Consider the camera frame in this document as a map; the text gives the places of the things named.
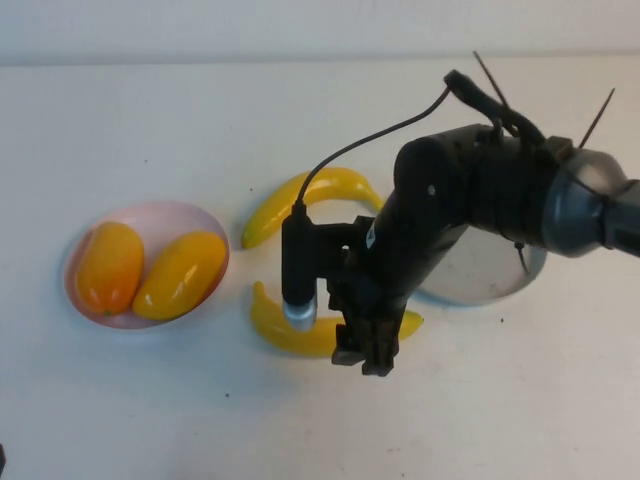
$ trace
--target white table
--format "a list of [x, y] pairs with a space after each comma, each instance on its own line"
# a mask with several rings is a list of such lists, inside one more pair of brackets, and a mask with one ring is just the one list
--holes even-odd
[[[640, 58], [488, 62], [546, 134], [579, 139], [616, 86], [590, 146], [640, 177]], [[469, 59], [0, 69], [3, 480], [638, 478], [631, 257], [552, 257], [530, 288], [483, 308], [414, 302], [425, 326], [385, 379], [278, 354], [251, 330], [249, 286], [279, 285], [277, 237], [238, 250], [252, 208], [422, 110], [454, 67], [488, 86]], [[475, 121], [450, 99], [340, 162], [388, 194], [406, 141]], [[193, 202], [223, 222], [227, 276], [175, 328], [94, 325], [66, 302], [64, 256], [100, 215], [152, 199]], [[360, 211], [340, 205], [313, 215]]]

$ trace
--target banana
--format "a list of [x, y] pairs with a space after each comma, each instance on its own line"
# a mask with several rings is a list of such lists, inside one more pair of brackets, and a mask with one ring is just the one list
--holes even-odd
[[[282, 184], [249, 218], [242, 232], [243, 248], [254, 248], [271, 237], [291, 212], [300, 187], [309, 172]], [[384, 201], [358, 172], [343, 167], [325, 167], [314, 177], [304, 196], [307, 205], [328, 199], [357, 200], [376, 212]]]
[[[336, 344], [336, 325], [344, 323], [339, 317], [319, 318], [309, 332], [298, 332], [284, 318], [280, 305], [267, 296], [262, 282], [253, 284], [250, 316], [253, 328], [271, 345], [309, 357], [330, 357]], [[423, 323], [417, 313], [405, 312], [398, 338], [407, 338]]]

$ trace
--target pink bowl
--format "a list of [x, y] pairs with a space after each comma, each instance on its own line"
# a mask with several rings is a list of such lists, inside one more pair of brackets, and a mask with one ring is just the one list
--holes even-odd
[[[82, 300], [76, 294], [74, 288], [74, 276], [80, 264], [80, 260], [82, 259], [82, 254], [89, 244], [93, 230], [101, 223], [107, 221], [125, 223], [138, 232], [144, 242], [145, 276], [149, 272], [149, 269], [158, 254], [169, 243], [171, 243], [172, 240], [180, 235], [194, 230], [207, 230], [218, 234], [225, 243], [227, 254], [222, 264], [222, 268], [220, 269], [220, 273], [211, 284], [211, 287], [203, 299], [200, 301], [200, 304], [209, 298], [213, 291], [218, 287], [225, 272], [227, 271], [227, 266], [229, 265], [229, 240], [227, 239], [227, 235], [225, 234], [222, 225], [220, 225], [220, 222], [201, 208], [181, 202], [152, 202], [113, 211], [88, 228], [86, 233], [71, 251], [64, 268], [64, 288], [71, 304], [86, 318], [100, 325], [112, 328], [135, 330], [157, 327], [168, 323], [142, 318], [135, 315], [133, 312], [126, 312], [121, 315], [114, 316], [97, 315], [87, 309]], [[196, 308], [178, 318], [184, 318], [186, 315], [190, 315]]]

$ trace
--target toy banana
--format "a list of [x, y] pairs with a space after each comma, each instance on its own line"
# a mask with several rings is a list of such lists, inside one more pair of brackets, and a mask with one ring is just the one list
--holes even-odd
[[[271, 345], [296, 355], [330, 357], [336, 346], [336, 325], [344, 323], [342, 317], [319, 318], [305, 333], [294, 330], [284, 318], [282, 308], [271, 300], [262, 282], [253, 284], [251, 323]], [[413, 334], [423, 318], [414, 312], [405, 312], [399, 339]]]
[[[278, 231], [291, 212], [291, 205], [308, 173], [301, 173], [282, 184], [254, 212], [242, 232], [243, 248], [256, 247]], [[380, 211], [384, 203], [366, 178], [358, 172], [342, 167], [320, 170], [304, 196], [307, 205], [328, 199], [361, 201], [369, 204], [376, 212]]]

